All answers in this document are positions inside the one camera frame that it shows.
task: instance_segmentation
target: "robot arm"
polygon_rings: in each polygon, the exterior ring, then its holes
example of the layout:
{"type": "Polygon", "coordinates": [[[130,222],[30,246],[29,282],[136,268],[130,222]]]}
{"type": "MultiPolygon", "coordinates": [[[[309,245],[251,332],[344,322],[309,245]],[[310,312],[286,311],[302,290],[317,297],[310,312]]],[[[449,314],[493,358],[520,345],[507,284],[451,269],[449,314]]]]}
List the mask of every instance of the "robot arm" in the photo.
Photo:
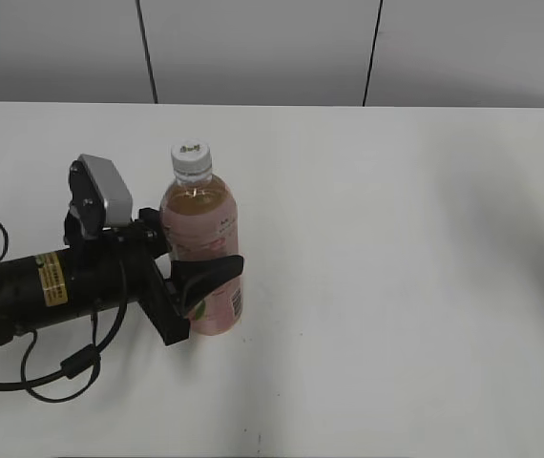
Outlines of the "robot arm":
{"type": "MultiPolygon", "coordinates": [[[[0,345],[44,326],[119,307],[116,333],[128,302],[140,304],[164,344],[187,339],[189,312],[239,276],[243,258],[173,261],[171,277],[164,279],[155,263],[168,252],[158,211],[141,209],[132,220],[132,197],[114,164],[82,155],[71,166],[69,184],[73,198],[64,235],[69,248],[0,261],[0,345]]],[[[88,345],[65,360],[55,380],[94,365],[109,341],[88,345]]],[[[21,385],[0,384],[6,388],[0,390],[24,389],[21,385]]]]}

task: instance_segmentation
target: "plastic bottle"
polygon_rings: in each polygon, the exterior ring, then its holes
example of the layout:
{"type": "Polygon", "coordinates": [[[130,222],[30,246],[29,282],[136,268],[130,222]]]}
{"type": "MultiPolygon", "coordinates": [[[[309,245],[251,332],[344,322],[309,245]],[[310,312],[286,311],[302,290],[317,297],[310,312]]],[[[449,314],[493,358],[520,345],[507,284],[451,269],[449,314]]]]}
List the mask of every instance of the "plastic bottle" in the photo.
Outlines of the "plastic bottle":
{"type": "MultiPolygon", "coordinates": [[[[160,204],[171,258],[212,260],[238,254],[238,212],[223,180],[213,175],[206,143],[186,141],[172,148],[175,181],[160,204]]],[[[233,279],[199,303],[189,318],[192,329],[213,336],[241,317],[241,279],[233,279]]]]}

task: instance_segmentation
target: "warning label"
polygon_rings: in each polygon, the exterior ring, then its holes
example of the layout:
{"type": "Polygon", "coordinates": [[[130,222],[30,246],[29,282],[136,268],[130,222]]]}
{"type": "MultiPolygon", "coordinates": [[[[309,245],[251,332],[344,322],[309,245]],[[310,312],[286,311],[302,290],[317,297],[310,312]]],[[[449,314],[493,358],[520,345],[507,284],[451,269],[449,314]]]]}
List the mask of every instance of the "warning label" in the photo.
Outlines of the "warning label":
{"type": "Polygon", "coordinates": [[[60,305],[69,301],[66,291],[64,274],[60,260],[55,252],[45,253],[34,257],[39,268],[39,278],[43,286],[43,296],[48,307],[60,305]]]}

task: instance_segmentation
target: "bottle cap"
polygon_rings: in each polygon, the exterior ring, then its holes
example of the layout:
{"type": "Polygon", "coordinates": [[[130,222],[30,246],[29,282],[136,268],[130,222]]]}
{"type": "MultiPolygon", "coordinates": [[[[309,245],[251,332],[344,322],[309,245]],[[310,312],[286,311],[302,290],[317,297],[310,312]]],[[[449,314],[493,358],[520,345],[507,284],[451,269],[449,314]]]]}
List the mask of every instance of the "bottle cap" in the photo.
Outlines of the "bottle cap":
{"type": "Polygon", "coordinates": [[[211,175],[213,159],[206,143],[187,140],[172,148],[173,168],[177,178],[198,181],[211,175]]]}

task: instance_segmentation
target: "table surface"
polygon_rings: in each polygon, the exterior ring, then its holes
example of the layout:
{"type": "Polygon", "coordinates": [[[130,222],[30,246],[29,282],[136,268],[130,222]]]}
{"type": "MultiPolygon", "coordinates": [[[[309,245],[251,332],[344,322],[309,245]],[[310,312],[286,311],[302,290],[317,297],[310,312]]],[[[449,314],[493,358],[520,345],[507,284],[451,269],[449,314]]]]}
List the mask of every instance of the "table surface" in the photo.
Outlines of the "table surface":
{"type": "Polygon", "coordinates": [[[239,203],[241,322],[164,347],[131,305],[86,395],[0,394],[0,456],[544,456],[544,110],[0,103],[10,258],[62,246],[79,154],[157,206],[185,137],[239,203]]]}

